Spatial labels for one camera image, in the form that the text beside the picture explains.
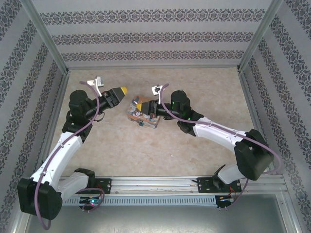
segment aluminum frame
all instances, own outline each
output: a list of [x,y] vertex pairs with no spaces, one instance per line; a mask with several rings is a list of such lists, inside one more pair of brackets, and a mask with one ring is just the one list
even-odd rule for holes
[[[155,198],[183,198],[183,199],[198,199],[198,198],[213,198],[215,195],[225,195],[227,193],[206,193],[202,194],[198,192],[197,183],[193,182],[198,178],[197,176],[170,176],[170,177],[98,177],[98,178],[111,178],[111,192],[106,194],[108,199],[119,198],[120,200],[130,200],[135,198],[136,200]],[[245,180],[241,180],[241,186],[244,187]],[[288,233],[302,233],[301,227],[298,222],[298,218],[294,211],[294,206],[289,195],[283,175],[262,175],[257,181],[249,181],[248,186],[243,195],[275,195],[279,210],[282,215],[282,219]],[[73,195],[72,198],[78,199],[83,196],[89,196],[89,194]],[[126,201],[109,202],[110,206],[128,206],[128,205],[157,205],[138,202],[128,204]],[[63,206],[79,205],[65,201]],[[215,206],[212,203],[186,203],[180,205],[195,205],[195,206]],[[22,213],[19,209],[17,211],[16,218],[13,222],[11,233],[24,233],[27,229],[28,220],[30,215]]]
[[51,53],[53,59],[56,61],[58,68],[65,74],[68,71],[68,67],[59,52],[54,40],[52,39],[47,27],[45,26],[39,12],[36,10],[35,5],[32,0],[21,0],[20,3],[22,4],[23,8],[27,12],[28,16],[30,17],[31,21],[33,22],[35,28],[39,32],[42,40],[46,44]]
[[238,65],[239,71],[244,70],[245,67],[247,66],[247,63],[251,59],[254,51],[257,48],[257,45],[261,41],[263,35],[265,34],[267,28],[269,27],[271,21],[275,17],[277,10],[279,9],[279,7],[281,6],[282,3],[283,3],[283,0],[272,0],[271,1],[270,6],[268,7],[265,15],[263,16],[263,19],[261,20],[260,25],[258,26],[251,42],[249,43],[240,63]]

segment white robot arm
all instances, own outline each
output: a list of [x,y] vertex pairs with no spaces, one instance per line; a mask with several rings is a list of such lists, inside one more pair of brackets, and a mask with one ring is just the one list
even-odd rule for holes
[[[91,82],[88,81],[88,84],[96,86],[99,96],[99,115],[103,114],[104,110],[117,106],[127,92],[125,87],[117,87],[100,93],[98,87],[103,86],[103,80],[100,77],[96,77]],[[61,182],[59,180],[69,160],[90,133],[92,124],[89,121],[95,116],[97,107],[96,99],[90,100],[85,91],[76,90],[71,93],[70,110],[67,112],[63,133],[60,135],[57,145],[45,163],[29,179],[23,178],[17,185],[21,211],[36,215],[35,189],[42,174],[44,176],[40,182],[37,200],[41,216],[48,220],[53,220],[58,215],[62,203],[73,194],[84,188],[95,188],[95,172],[83,168],[75,170],[69,178]]]
[[[152,87],[153,94],[158,95],[162,88],[163,86],[159,85]],[[144,114],[150,115],[151,118],[163,116],[165,120],[171,120],[174,119],[172,117],[174,115],[179,119],[186,120],[186,122],[181,120],[177,122],[183,132],[212,140],[235,153],[237,163],[223,165],[213,176],[213,184],[218,190],[238,179],[257,180],[274,159],[269,151],[258,145],[267,146],[258,131],[254,129],[249,132],[238,131],[212,122],[191,108],[190,99],[184,91],[174,91],[171,94],[171,103],[159,104],[158,100],[152,100],[137,104],[137,108]]]

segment speckled floor surface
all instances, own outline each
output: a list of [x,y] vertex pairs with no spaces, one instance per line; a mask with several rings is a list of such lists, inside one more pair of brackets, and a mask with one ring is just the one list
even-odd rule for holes
[[223,164],[235,162],[228,149],[180,131],[175,120],[160,120],[157,129],[143,128],[128,120],[126,111],[135,95],[154,99],[151,87],[169,83],[164,99],[170,102],[175,90],[184,90],[192,108],[225,126],[248,131],[253,125],[235,68],[75,70],[70,74],[52,148],[69,110],[72,91],[91,91],[79,81],[104,77],[105,86],[127,87],[127,95],[95,122],[83,146],[67,165],[63,176],[79,168],[97,176],[190,176],[212,175]]

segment small box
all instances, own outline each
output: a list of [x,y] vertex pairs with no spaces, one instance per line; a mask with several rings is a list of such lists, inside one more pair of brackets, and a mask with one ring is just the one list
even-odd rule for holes
[[136,107],[137,103],[143,103],[147,101],[150,101],[150,99],[141,96],[135,96],[130,103],[130,108],[127,110],[127,117],[129,118],[129,120],[137,122],[139,126],[155,129],[161,117],[158,116],[156,118],[150,119],[150,116],[142,113]]

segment patterned wallpaper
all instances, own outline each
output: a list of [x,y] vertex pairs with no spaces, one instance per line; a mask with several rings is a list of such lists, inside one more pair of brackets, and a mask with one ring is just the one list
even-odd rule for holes
[[238,65],[270,2],[34,0],[69,68]]
[[244,70],[264,136],[283,170],[303,232],[311,232],[310,3],[286,0]]
[[0,232],[38,162],[63,74],[18,0],[0,3]]

